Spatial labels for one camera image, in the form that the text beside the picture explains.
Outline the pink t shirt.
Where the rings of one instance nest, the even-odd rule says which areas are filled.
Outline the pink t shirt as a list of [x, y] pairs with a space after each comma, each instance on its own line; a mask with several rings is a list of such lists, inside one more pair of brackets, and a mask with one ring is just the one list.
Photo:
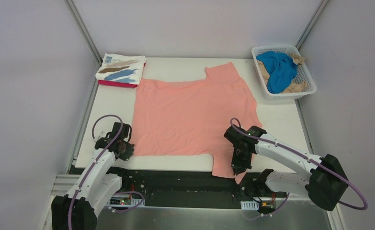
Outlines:
[[233, 145], [224, 138], [231, 118], [261, 127], [257, 102], [233, 63], [205, 69], [203, 80], [144, 79], [136, 89], [132, 120], [135, 156], [210, 154], [212, 174], [240, 183], [231, 168]]

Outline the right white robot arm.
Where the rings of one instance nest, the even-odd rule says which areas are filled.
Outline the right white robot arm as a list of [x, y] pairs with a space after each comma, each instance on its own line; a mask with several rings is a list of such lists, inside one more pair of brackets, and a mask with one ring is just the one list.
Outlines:
[[333, 155], [321, 157], [301, 152], [257, 126], [244, 130], [231, 125], [224, 137], [234, 148], [231, 167], [235, 175], [251, 168], [253, 155], [267, 157], [293, 170], [292, 173], [284, 173], [265, 169], [255, 184], [267, 192], [305, 196], [319, 208], [332, 211], [348, 188], [348, 178]]

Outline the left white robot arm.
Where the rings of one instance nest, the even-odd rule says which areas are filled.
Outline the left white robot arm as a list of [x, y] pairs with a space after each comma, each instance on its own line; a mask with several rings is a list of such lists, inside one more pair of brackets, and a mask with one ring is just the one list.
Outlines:
[[122, 186], [122, 178], [109, 173], [117, 160], [127, 161], [134, 153], [129, 141], [132, 128], [129, 124], [115, 122], [104, 137], [95, 141], [91, 161], [79, 179], [63, 196], [56, 196], [51, 204], [54, 230], [94, 230], [97, 219]]

